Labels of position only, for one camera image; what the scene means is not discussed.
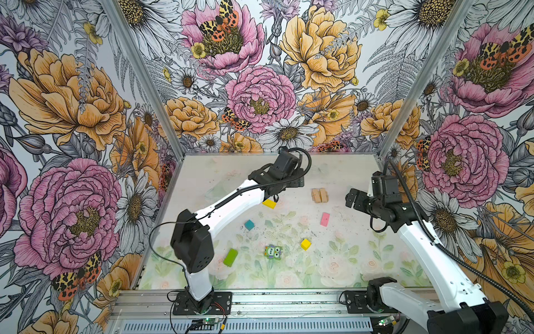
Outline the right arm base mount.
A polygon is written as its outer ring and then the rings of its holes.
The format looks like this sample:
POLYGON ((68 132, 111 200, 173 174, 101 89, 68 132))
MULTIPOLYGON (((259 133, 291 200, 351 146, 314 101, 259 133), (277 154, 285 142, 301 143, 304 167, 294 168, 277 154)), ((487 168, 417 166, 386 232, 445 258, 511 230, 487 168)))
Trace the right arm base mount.
POLYGON ((367 293, 364 291, 346 290, 342 292, 341 301, 348 314, 374 313, 367 303, 367 293))

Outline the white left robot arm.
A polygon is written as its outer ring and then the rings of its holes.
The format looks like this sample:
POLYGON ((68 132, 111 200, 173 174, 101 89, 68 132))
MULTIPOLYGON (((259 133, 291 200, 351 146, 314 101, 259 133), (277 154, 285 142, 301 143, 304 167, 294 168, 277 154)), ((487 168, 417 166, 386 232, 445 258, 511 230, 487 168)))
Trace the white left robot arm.
POLYGON ((207 267, 214 259, 217 234, 252 207, 271 198, 277 200, 286 189, 303 187, 311 163, 307 150, 283 147, 273 163, 251 172, 232 193, 202 210, 184 210, 178 215, 170 247, 184 267, 190 300, 200 303, 213 298, 207 267))

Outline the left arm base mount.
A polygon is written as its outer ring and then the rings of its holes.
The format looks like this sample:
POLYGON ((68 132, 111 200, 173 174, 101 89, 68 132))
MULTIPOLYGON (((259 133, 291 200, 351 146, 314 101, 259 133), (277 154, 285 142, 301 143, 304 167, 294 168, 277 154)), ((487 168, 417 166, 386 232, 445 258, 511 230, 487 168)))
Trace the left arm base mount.
POLYGON ((174 316, 229 315, 232 297, 232 292, 212 291, 201 301, 196 301, 188 291, 179 290, 172 300, 171 313, 174 316))

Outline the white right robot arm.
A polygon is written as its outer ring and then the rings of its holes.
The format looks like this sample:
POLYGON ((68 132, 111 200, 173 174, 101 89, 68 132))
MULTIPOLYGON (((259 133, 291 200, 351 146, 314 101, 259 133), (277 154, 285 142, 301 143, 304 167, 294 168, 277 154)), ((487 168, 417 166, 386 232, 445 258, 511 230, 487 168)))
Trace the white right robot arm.
POLYGON ((346 207, 385 222, 408 246, 432 283, 438 301, 424 299, 390 277, 368 283, 363 297, 345 293, 346 307, 353 312, 368 308, 375 313, 396 310, 428 333, 500 333, 508 321, 505 306, 490 301, 480 285, 464 273, 459 260, 447 254, 420 206, 404 203, 399 192, 403 179, 376 172, 371 192, 351 189, 346 207))

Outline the teal cube block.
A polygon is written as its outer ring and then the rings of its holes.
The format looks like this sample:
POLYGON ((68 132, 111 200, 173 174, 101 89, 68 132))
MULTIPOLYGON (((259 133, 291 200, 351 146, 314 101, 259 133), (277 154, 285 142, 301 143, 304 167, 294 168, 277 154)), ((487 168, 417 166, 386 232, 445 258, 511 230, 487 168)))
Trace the teal cube block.
POLYGON ((248 231, 251 231, 254 228, 254 223, 251 220, 248 220, 244 226, 248 231))

